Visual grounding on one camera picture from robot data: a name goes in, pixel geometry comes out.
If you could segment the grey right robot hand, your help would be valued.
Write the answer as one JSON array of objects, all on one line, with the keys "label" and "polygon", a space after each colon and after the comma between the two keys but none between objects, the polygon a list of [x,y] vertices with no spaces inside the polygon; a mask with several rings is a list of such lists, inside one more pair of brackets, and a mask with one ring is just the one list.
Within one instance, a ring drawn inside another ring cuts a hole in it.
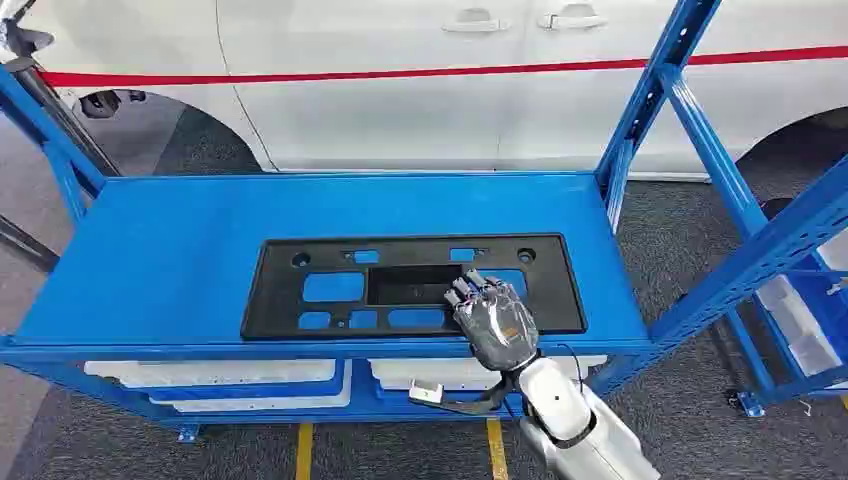
[{"label": "grey right robot hand", "polygon": [[444,298],[484,368],[512,372],[538,356],[533,315],[512,284],[468,269],[452,281]]}]

